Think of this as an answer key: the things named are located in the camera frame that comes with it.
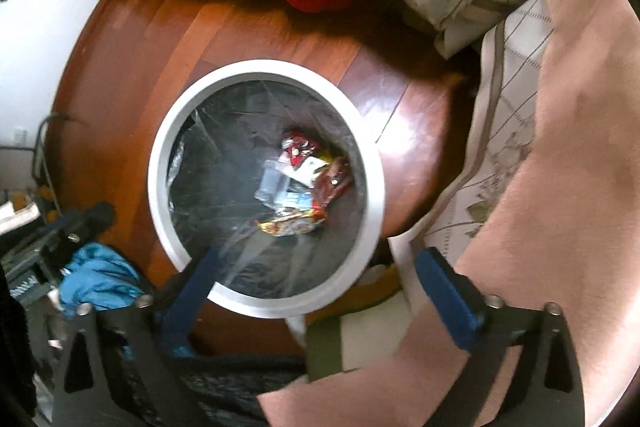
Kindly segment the white round trash bin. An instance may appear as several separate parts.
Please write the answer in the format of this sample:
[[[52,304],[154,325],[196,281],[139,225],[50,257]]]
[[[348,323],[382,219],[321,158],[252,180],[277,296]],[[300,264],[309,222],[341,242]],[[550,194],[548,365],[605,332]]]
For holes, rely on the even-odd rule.
[[[316,72],[236,62],[186,89],[157,130],[148,197],[160,245],[232,312],[287,319],[355,284],[385,182],[355,105]]]

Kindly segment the trash pile in bin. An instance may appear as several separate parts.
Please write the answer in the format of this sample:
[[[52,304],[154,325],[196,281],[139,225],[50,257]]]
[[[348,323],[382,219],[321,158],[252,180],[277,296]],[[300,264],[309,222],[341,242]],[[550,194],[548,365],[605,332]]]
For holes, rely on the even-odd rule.
[[[353,183],[352,165],[342,150],[303,131],[285,132],[280,155],[264,162],[254,194],[272,211],[257,228],[273,237],[311,233]]]

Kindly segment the blue cloth on floor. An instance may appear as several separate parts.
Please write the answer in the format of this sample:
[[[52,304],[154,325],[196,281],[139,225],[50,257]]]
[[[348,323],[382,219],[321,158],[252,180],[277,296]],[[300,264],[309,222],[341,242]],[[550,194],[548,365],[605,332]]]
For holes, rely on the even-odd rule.
[[[112,248],[99,243],[79,248],[64,270],[58,289],[66,317],[73,317],[83,303],[96,311],[122,309],[144,294],[137,270]]]

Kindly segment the pink striped bed cover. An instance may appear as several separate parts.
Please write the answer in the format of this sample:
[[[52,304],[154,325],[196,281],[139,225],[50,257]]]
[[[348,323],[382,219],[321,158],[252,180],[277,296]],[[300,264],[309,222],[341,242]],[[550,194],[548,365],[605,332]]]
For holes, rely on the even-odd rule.
[[[600,426],[639,367],[639,20],[627,0],[547,3],[532,153],[456,268],[559,303]],[[425,303],[392,357],[259,402],[271,426],[422,426],[467,358]]]

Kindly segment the black bin liner bag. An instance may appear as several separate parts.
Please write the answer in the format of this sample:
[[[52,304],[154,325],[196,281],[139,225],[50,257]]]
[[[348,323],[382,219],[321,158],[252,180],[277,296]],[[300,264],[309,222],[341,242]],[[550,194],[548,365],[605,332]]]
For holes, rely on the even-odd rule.
[[[273,237],[257,228],[272,211],[254,194],[264,162],[278,158],[291,130],[338,147],[355,178],[318,229]],[[356,242],[366,195],[359,150],[343,118],[321,98],[268,80],[232,84],[198,104],[171,152],[167,190],[172,226],[188,254],[219,249],[219,282],[260,299],[293,297],[332,277]]]

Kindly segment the floral bed sheet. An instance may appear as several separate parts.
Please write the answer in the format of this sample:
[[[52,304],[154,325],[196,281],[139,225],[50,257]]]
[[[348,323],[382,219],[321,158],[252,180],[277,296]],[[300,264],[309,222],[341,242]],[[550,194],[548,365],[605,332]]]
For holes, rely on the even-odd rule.
[[[484,35],[462,170],[424,217],[390,239],[413,314],[427,302],[414,267],[418,252],[435,247],[456,263],[532,149],[538,79],[553,29],[547,0],[527,0]]]

